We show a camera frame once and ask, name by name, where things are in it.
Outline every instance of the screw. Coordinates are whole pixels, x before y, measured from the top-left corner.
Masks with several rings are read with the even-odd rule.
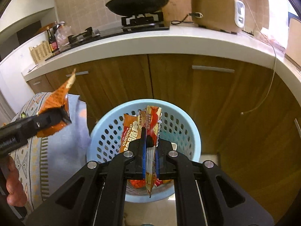
[[[171,151],[168,152],[168,155],[169,155],[170,157],[177,157],[177,156],[178,156],[178,153],[177,153],[176,151],[174,151],[174,150],[171,150]]]
[[[204,165],[207,168],[212,168],[214,166],[214,163],[212,161],[205,161]]]
[[[95,167],[97,167],[97,163],[95,161],[90,161],[87,167],[90,169],[94,169]]]
[[[123,153],[123,155],[127,158],[132,157],[133,156],[133,152],[130,150],[127,150]]]

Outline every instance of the floor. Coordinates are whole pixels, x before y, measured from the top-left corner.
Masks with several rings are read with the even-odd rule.
[[[200,162],[206,160],[211,160],[218,165],[217,155],[201,155]],[[151,203],[126,202],[124,205],[124,219],[125,226],[140,226],[142,224],[175,226],[177,225],[175,195]]]

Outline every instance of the electrical cable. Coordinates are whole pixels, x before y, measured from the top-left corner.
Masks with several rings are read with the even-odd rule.
[[[257,23],[256,23],[256,20],[255,20],[255,18],[254,18],[254,16],[253,16],[253,13],[252,13],[252,11],[251,11],[251,9],[250,9],[250,6],[249,6],[247,0],[245,0],[245,1],[246,1],[246,4],[247,4],[247,6],[248,6],[250,12],[251,12],[251,15],[252,15],[252,17],[253,17],[253,19],[254,19],[254,22],[255,22],[255,25],[256,25],[257,29],[259,30],[259,32],[260,32],[260,34],[263,36],[263,38],[266,39],[266,41],[268,42],[268,44],[270,44],[271,47],[272,47],[273,50],[274,50],[274,54],[275,54],[275,62],[274,62],[274,65],[273,65],[273,76],[272,76],[272,80],[271,80],[271,83],[270,83],[270,86],[269,86],[269,88],[268,88],[268,92],[267,92],[266,96],[264,97],[264,99],[263,99],[256,107],[254,107],[253,109],[251,109],[251,110],[249,110],[249,111],[241,112],[241,113],[240,113],[241,115],[244,115],[244,114],[250,113],[250,112],[252,112],[252,111],[254,111],[254,110],[257,110],[257,109],[263,104],[263,102],[266,100],[266,98],[268,97],[268,94],[270,93],[270,90],[271,90],[271,88],[272,88],[272,83],[273,83],[273,81],[274,81],[275,70],[276,70],[276,63],[277,63],[277,54],[276,54],[275,48],[274,48],[273,45],[269,42],[269,40],[261,33],[261,31],[260,31],[260,29],[259,29],[259,27],[258,27],[258,25],[257,25]]]
[[[171,23],[172,25],[178,25],[178,24],[181,24],[181,23],[193,23],[192,21],[184,21],[185,19],[187,19],[188,16],[191,16],[191,13],[187,14],[187,15],[185,16],[185,18],[182,19],[181,21],[180,21],[180,20],[173,20],[173,21],[171,21],[170,23]]]

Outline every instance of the white countertop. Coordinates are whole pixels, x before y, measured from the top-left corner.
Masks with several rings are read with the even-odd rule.
[[[183,53],[235,59],[272,68],[274,51],[270,45],[243,32],[238,35],[195,27],[171,25],[168,31],[124,34],[87,43],[66,51],[22,74],[26,81],[67,66],[97,59],[151,53]],[[301,105],[301,73],[276,50],[276,73]]]

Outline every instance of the soy sauce bottle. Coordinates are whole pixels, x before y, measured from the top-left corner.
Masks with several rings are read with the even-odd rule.
[[[47,34],[51,52],[54,53],[58,51],[58,44],[55,40],[55,37],[51,34],[49,27],[47,27]]]

